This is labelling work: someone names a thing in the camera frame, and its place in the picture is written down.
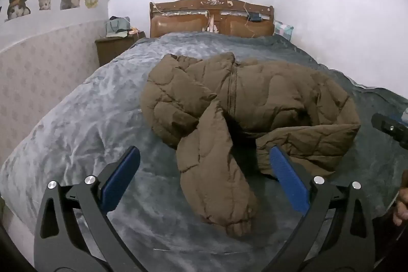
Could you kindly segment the person's right hand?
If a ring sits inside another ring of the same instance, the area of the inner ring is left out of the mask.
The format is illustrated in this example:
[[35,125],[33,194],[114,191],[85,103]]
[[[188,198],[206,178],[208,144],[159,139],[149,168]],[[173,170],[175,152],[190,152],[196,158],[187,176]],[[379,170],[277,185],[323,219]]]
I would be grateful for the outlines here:
[[393,211],[393,223],[396,226],[401,226],[403,222],[408,220],[408,170],[402,174],[401,185],[396,198],[396,206]]

